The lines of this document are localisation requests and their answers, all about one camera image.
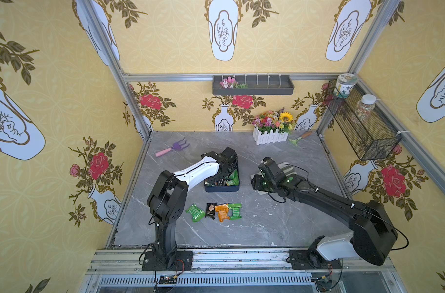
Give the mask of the green cookie packet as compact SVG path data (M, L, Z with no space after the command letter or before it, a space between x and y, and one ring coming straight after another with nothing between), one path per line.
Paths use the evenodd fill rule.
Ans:
M205 217L205 211L197 207L194 203L185 212L191 215L192 222L194 223L199 222Z
M229 218L231 220L239 220L242 218L240 209L242 208L241 203L230 203L227 205L229 207L229 210L231 211L231 215Z

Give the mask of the orange cookie packet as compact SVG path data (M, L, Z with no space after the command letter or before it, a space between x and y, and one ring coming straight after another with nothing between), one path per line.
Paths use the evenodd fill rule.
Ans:
M229 206L227 204L215 206L215 211L218 213L218 219L221 223L231 219L229 216Z

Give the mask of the black cookie packet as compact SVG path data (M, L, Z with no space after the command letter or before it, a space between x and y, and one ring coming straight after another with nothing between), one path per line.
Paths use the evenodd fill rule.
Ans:
M205 218L210 218L210 219L215 220L215 216L216 216L215 208L217 205L218 204L215 202L207 203L206 210L205 210Z

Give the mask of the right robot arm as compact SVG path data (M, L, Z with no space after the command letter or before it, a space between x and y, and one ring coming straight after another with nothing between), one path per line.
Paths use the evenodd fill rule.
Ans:
M308 245L307 257L314 266L345 258L382 266L390 253L411 244L383 204L329 190L299 165L265 157L251 173L250 184L277 204L282 223Z

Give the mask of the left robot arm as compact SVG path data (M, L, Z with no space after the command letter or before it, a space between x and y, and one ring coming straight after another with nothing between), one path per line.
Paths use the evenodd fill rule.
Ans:
M192 252L178 251L176 243L176 222L184 212L188 191L204 180L215 182L229 177L237 166L235 150L227 147L221 153L204 153L199 162L181 171L159 174L147 200L155 241L140 256L144 259L139 260L143 271L182 271L192 264Z

